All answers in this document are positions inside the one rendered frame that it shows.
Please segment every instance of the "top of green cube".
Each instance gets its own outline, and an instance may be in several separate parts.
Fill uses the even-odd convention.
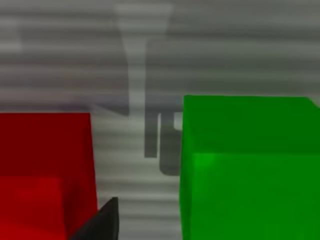
[[[320,109],[307,97],[184,97],[183,139],[197,153],[313,155],[319,138]]]

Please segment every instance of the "black object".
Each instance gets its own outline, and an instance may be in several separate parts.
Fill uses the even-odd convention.
[[[113,197],[69,240],[118,240],[118,235],[119,204]]]

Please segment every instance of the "red block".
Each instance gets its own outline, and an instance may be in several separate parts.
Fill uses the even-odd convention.
[[[0,176],[61,178],[71,236],[97,212],[90,115],[2,113],[0,133]]]
[[[0,176],[1,240],[66,240],[59,177]]]

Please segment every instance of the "green box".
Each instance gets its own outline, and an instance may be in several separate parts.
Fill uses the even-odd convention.
[[[320,240],[320,109],[306,97],[184,97],[183,240]]]

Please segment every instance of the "green cube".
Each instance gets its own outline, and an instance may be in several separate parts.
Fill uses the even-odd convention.
[[[320,240],[320,109],[306,97],[184,97],[183,240]]]

